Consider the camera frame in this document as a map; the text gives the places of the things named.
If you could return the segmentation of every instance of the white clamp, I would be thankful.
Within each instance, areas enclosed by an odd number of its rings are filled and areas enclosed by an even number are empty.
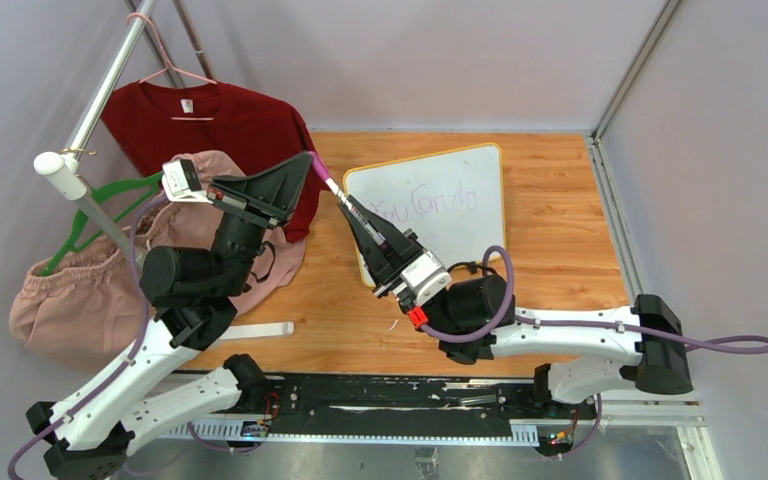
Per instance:
[[[163,164],[163,191],[170,202],[211,203],[207,191],[199,182],[192,161],[175,159]]]
[[[89,191],[89,187],[78,177],[78,161],[71,155],[44,152],[34,159],[34,170],[46,178],[66,200],[77,200]]]

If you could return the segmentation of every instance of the red shirt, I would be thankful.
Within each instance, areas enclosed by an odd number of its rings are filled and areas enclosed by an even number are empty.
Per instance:
[[[191,102],[192,113],[184,112],[184,100]],[[250,175],[314,149],[304,121],[291,105],[221,82],[180,89],[131,83],[113,92],[101,118],[145,176],[159,172],[164,162],[180,153],[220,150]],[[319,190],[325,189],[311,169],[296,211],[284,226],[287,241],[299,241],[310,233]]]

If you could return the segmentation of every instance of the whiteboard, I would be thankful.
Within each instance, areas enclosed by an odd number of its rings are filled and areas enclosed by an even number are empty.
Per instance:
[[[418,241],[444,265],[505,246],[502,155],[495,143],[349,170],[346,191]],[[358,253],[363,283],[373,286]]]

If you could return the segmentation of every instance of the clothes hanger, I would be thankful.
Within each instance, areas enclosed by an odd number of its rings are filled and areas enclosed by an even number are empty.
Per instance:
[[[98,202],[99,205],[106,202],[107,200],[115,197],[116,195],[119,195],[123,192],[128,192],[131,190],[137,190],[139,188],[149,187],[149,190],[143,194],[140,198],[138,198],[134,203],[129,205],[125,210],[123,210],[119,215],[114,217],[113,221],[118,222],[125,218],[129,213],[134,211],[140,204],[145,202],[146,200],[154,197],[157,195],[157,192],[160,191],[160,186],[158,183],[163,178],[163,172],[157,172],[154,175],[150,177],[145,178],[126,178],[124,180],[117,180],[112,183],[108,183],[107,185],[104,185],[102,187],[93,189],[92,191],[92,198],[96,202]],[[77,245],[78,239],[81,238],[81,234],[84,232],[84,227],[87,225],[87,221],[89,219],[87,218],[87,214],[84,213],[81,210],[78,210],[78,213],[75,214],[75,219],[72,220],[72,233],[69,235],[69,238],[66,240],[66,243],[63,244],[62,247],[57,251],[57,253],[54,254],[53,257],[51,257],[51,260],[48,262],[48,265],[43,268],[39,276],[40,277],[47,277],[54,273],[54,270],[57,268],[57,265],[60,264],[60,262],[63,260],[63,257],[66,256],[69,252],[80,252],[83,249],[87,248],[96,238],[101,236],[101,231],[96,232],[92,237],[90,237],[87,241]]]
[[[157,26],[154,24],[154,22],[150,18],[148,18],[146,15],[135,12],[125,17],[125,23],[130,23],[131,19],[134,17],[143,19],[146,22],[146,24],[149,27],[151,27],[152,34],[154,35],[154,40],[155,42],[157,42],[157,45],[160,47],[160,56],[163,58],[163,68],[160,71],[153,73],[145,77],[144,79],[140,80],[139,83],[145,83],[158,75],[162,75],[168,70],[172,70],[182,75],[195,78],[196,80],[201,80],[211,85],[216,85],[216,80],[211,80],[209,78],[202,77],[201,75],[196,75],[195,73],[180,69],[176,67],[174,64],[172,64],[172,60],[169,58],[169,55],[166,53],[166,47],[163,46],[163,42],[160,40],[160,33],[157,31]],[[213,120],[213,117],[172,117],[172,120],[209,121],[209,120]]]

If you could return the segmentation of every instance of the white wall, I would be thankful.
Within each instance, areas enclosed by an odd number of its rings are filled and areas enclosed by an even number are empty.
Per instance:
[[[768,2],[688,0],[605,145],[649,290],[768,335]],[[768,356],[691,357],[725,478],[768,478]]]
[[[220,80],[350,130],[590,129],[662,3],[187,2]],[[197,71],[174,12],[158,21]]]
[[[42,151],[66,142],[125,32],[123,2],[0,0],[0,478],[7,460],[32,435],[25,410],[80,386],[82,375],[42,360],[7,331],[7,314],[28,267],[65,240],[73,206],[34,173]],[[127,81],[156,70],[144,46]],[[135,175],[101,126],[81,171],[94,184]],[[43,448],[20,464],[27,478],[49,478]]]

